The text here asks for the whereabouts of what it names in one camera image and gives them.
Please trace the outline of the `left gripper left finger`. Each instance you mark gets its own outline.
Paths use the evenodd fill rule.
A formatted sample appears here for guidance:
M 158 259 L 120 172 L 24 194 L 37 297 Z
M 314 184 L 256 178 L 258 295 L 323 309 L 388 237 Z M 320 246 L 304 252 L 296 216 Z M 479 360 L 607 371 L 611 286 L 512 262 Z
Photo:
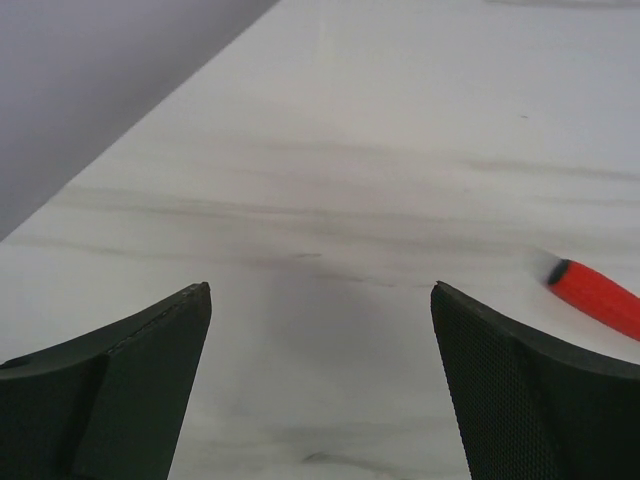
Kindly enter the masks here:
M 1 366 L 4 479 L 165 479 L 211 320 L 207 283 Z

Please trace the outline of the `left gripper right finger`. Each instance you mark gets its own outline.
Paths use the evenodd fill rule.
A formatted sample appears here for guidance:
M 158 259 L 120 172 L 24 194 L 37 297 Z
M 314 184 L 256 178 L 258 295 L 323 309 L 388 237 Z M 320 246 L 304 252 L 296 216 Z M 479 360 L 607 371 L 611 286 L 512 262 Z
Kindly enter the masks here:
M 636 479 L 639 367 L 439 282 L 431 314 L 474 479 Z

